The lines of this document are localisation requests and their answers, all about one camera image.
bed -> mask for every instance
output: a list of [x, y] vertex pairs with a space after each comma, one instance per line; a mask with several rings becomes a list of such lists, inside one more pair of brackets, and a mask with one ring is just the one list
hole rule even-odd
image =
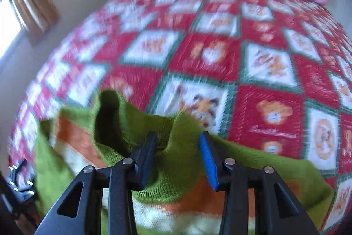
[[188, 111], [229, 141], [308, 159], [336, 189], [322, 226], [352, 207], [352, 41], [308, 0], [109, 0], [29, 85], [10, 164], [35, 174], [38, 122], [112, 88], [140, 110]]

curtain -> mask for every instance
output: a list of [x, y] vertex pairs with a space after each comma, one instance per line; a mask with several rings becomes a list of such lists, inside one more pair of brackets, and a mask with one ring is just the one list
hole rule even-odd
[[37, 42], [58, 20], [52, 0], [12, 0], [18, 18], [31, 42]]

bright window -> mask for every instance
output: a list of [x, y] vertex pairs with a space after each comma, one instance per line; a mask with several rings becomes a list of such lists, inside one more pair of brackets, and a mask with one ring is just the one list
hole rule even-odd
[[0, 58], [21, 30], [9, 0], [0, 1]]

triangular cutout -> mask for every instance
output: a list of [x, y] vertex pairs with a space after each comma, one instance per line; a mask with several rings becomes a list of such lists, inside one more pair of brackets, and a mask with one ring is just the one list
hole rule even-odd
[[71, 192], [66, 196], [64, 202], [57, 210], [58, 215], [75, 218], [78, 212], [78, 205], [80, 204], [81, 194], [83, 189], [83, 182], [78, 182]]
[[282, 186], [275, 183], [274, 189], [280, 218], [285, 219], [288, 217], [297, 216], [298, 210]]

metal screw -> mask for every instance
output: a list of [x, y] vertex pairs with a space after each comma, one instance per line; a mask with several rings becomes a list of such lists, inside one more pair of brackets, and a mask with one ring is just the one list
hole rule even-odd
[[93, 171], [92, 166], [86, 166], [85, 168], [83, 168], [84, 173], [91, 173], [92, 171]]
[[229, 166], [232, 166], [236, 163], [236, 161], [230, 157], [228, 157], [227, 159], [225, 159], [225, 163]]
[[266, 167], [264, 167], [264, 171], [266, 173], [273, 173], [274, 169], [271, 166], [266, 166]]
[[133, 159], [131, 159], [130, 157], [126, 157], [125, 159], [122, 160], [122, 163], [124, 165], [130, 165], [131, 163], [133, 163]]

